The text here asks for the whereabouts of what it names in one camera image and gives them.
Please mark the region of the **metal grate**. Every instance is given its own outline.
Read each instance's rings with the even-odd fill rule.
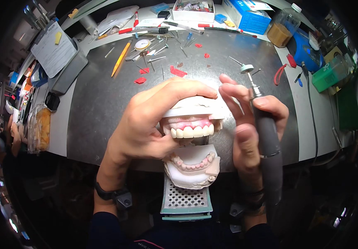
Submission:
[[[206,188],[200,190],[179,188],[176,187],[168,177],[166,180],[164,208],[208,207]]]

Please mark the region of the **metal workbench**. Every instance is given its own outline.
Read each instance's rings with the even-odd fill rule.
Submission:
[[[181,41],[187,34],[187,31],[179,31]],[[135,66],[135,64],[142,68],[145,66],[144,60],[140,58],[137,62],[123,61],[114,77],[111,78],[116,60],[129,39],[92,49],[87,55],[89,63],[79,74],[72,97],[68,122],[67,157],[91,164],[100,164],[108,139],[117,127],[131,97],[163,82],[161,65],[164,67],[165,80],[174,76],[170,73],[169,67],[173,65],[177,68],[177,65],[183,62],[183,66],[178,69],[188,73],[185,78],[199,80],[217,89],[221,85],[218,77],[221,73],[225,73],[239,84],[250,87],[248,77],[239,74],[239,65],[228,59],[228,56],[231,56],[240,62],[261,68],[261,72],[253,76],[254,82],[267,94],[276,96],[288,107],[290,116],[281,141],[283,162],[285,165],[298,162],[299,138],[293,96],[285,75],[282,75],[279,86],[273,83],[273,77],[282,65],[274,46],[260,39],[226,32],[205,31],[204,35],[193,33],[193,37],[197,38],[196,43],[202,44],[202,48],[196,48],[193,44],[185,49],[188,59],[180,50],[179,43],[170,39],[168,40],[169,48],[153,57],[167,56],[153,63],[156,72],[154,73],[150,68],[150,74],[142,75]],[[133,48],[136,41],[136,39],[133,40],[129,50]],[[164,42],[155,48],[161,48],[163,44]],[[112,47],[115,47],[114,51],[104,58]],[[205,53],[208,53],[210,58],[206,59]],[[135,84],[134,80],[139,77],[145,77],[147,81],[141,85]],[[234,128],[233,116],[227,109],[223,130],[209,139],[209,143],[215,145],[221,157],[221,172],[230,172],[234,169],[232,162]],[[134,166],[152,171],[163,169],[162,162],[158,160],[136,160]]]

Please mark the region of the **yellow pencil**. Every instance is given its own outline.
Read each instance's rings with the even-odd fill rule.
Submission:
[[[128,48],[130,47],[130,44],[132,43],[132,39],[126,44],[125,48],[123,49],[121,55],[119,56],[117,62],[115,63],[115,67],[114,70],[112,71],[111,77],[114,75],[114,73],[117,71],[119,65],[121,64],[121,61],[123,59],[123,57],[126,54],[126,51],[128,50]]]

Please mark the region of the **hand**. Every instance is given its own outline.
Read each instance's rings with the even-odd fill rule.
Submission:
[[[108,142],[108,152],[111,155],[118,152],[127,159],[165,157],[180,145],[180,140],[171,135],[162,136],[156,125],[179,100],[196,95],[217,98],[215,89],[180,77],[136,94]]]
[[[10,115],[9,122],[7,123],[7,131],[11,130],[11,125],[12,125],[12,115]]]
[[[19,133],[18,133],[18,127],[17,127],[17,123],[16,122],[13,122],[12,124],[11,124],[11,132],[12,132],[12,135],[13,135],[13,137],[15,137],[15,136],[19,136]]]
[[[242,181],[251,187],[250,191],[259,191],[263,188],[262,173],[259,168],[261,159],[258,150],[259,137],[250,107],[250,91],[225,74],[221,74],[219,79],[222,82],[219,92],[236,120],[233,145],[234,166]],[[244,114],[232,97],[238,100]],[[252,103],[256,108],[273,114],[276,120],[277,136],[281,141],[289,116],[288,108],[271,95],[256,98]]]
[[[18,134],[20,134],[21,138],[24,138],[24,125],[22,122],[18,122]]]

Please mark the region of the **dental model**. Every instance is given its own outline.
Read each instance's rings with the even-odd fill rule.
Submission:
[[[168,177],[181,188],[208,187],[219,174],[220,157],[216,157],[213,145],[179,148],[162,161]]]
[[[216,177],[218,174],[216,172],[216,162],[215,152],[209,152],[206,157],[197,164],[187,165],[183,162],[182,159],[175,152],[169,155],[171,162],[173,165],[177,167],[177,169],[184,175],[192,176],[206,173],[208,175]]]
[[[216,100],[194,96],[177,102],[165,113],[160,126],[173,138],[204,137],[220,131],[223,119]]]

